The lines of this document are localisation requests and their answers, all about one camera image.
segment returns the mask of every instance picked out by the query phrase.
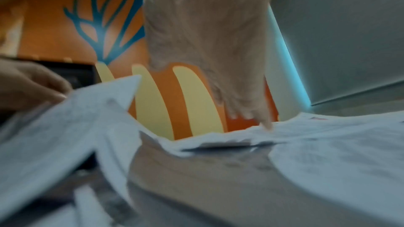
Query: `orange and yellow pattern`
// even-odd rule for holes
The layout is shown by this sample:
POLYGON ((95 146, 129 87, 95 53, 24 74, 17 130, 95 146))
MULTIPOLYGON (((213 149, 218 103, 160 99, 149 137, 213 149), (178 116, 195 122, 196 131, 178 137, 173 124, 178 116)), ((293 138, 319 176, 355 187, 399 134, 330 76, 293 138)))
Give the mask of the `orange and yellow pattern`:
MULTIPOLYGON (((173 63, 161 72, 147 70, 142 0, 26 0, 28 10, 19 55, 93 63, 101 80, 141 74, 129 112, 157 135, 177 140, 208 132, 256 125, 230 119, 216 105, 202 72, 173 63)), ((268 87, 269 107, 277 111, 268 87)))

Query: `blue tree graphic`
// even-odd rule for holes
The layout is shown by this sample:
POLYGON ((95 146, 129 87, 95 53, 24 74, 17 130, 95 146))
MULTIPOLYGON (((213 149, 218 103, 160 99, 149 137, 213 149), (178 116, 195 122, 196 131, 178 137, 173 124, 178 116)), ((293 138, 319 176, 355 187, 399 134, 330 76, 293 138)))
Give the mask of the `blue tree graphic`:
POLYGON ((143 4, 143 0, 134 0, 132 3, 132 6, 130 8, 130 11, 128 13, 128 16, 125 19, 125 22, 118 34, 117 39, 115 40, 114 44, 112 45, 112 48, 106 58, 103 58, 104 56, 104 41, 105 41, 105 36, 107 29, 111 26, 111 23, 113 20, 116 18, 118 13, 122 10, 124 5, 126 4, 127 0, 121 0, 119 6, 116 8, 115 12, 112 14, 112 16, 108 19, 108 21, 105 23, 105 25, 102 24, 103 17, 105 15, 105 10, 111 0, 105 0, 105 2, 102 4, 101 7, 97 6, 97 0, 91 0, 91 9, 92 9, 92 15, 93 15, 93 20, 89 21, 83 18, 80 18, 78 15, 78 2, 79 0, 73 0, 73 9, 72 11, 69 11, 68 8, 64 7, 64 13, 65 15, 71 19, 73 22, 77 32, 79 35, 90 44, 90 46, 94 49, 97 60, 102 61, 105 64, 111 63, 114 59, 119 57, 123 52, 125 52, 132 44, 134 44, 136 41, 144 37, 144 27, 142 26, 136 33, 135 35, 129 39, 124 45, 121 46, 121 41, 123 36, 125 35, 126 30, 129 27, 130 22, 132 21, 133 17, 135 14, 138 12, 139 8, 143 4), (97 41, 93 40, 91 37, 89 37, 81 28, 80 24, 89 24, 91 25, 97 34, 97 41))

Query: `gray wall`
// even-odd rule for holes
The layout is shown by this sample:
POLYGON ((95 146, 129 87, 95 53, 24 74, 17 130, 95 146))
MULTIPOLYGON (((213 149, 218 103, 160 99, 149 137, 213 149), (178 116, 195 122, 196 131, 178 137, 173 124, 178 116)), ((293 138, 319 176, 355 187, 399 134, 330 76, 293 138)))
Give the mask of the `gray wall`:
POLYGON ((404 98, 404 0, 272 0, 271 7, 316 112, 404 98))

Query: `yellow stripe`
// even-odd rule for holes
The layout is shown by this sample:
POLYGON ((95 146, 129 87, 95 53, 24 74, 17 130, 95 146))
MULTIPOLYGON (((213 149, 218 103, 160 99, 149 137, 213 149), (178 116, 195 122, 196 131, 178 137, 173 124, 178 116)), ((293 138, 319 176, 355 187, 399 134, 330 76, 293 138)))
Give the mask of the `yellow stripe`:
POLYGON ((209 132, 223 133, 216 106, 199 77, 183 66, 175 66, 173 71, 184 95, 192 134, 198 136, 209 132))
POLYGON ((109 70, 107 65, 105 65, 104 62, 97 62, 96 69, 97 69, 98 75, 100 76, 101 82, 110 82, 110 81, 115 80, 111 71, 109 70))
POLYGON ((170 116, 153 77, 143 65, 133 65, 132 73, 142 76, 135 96, 136 119, 154 134, 174 140, 170 116))

